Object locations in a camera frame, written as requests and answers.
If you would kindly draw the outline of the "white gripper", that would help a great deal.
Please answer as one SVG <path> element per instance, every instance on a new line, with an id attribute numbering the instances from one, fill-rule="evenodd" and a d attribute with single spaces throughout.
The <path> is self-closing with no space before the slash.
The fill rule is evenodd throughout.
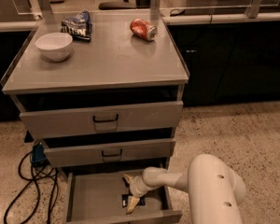
<path id="1" fill-rule="evenodd" d="M 152 190 L 152 187 L 148 186 L 140 175 L 123 175 L 123 179 L 127 184 L 130 184 L 129 189 L 133 196 L 128 197 L 128 205 L 126 209 L 126 214 L 129 215 L 133 212 L 135 207 L 140 201 L 140 197 L 146 195 Z"/>

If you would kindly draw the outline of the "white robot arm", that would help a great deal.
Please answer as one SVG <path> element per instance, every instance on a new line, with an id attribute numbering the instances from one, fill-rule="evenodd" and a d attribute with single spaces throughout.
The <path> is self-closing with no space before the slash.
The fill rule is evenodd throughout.
<path id="1" fill-rule="evenodd" d="M 148 167 L 140 175 L 124 174 L 123 179 L 132 194 L 128 215 L 149 191 L 169 187 L 189 195 L 192 224 L 244 224 L 238 206 L 245 199 L 245 182 L 214 155 L 195 157 L 186 174 Z"/>

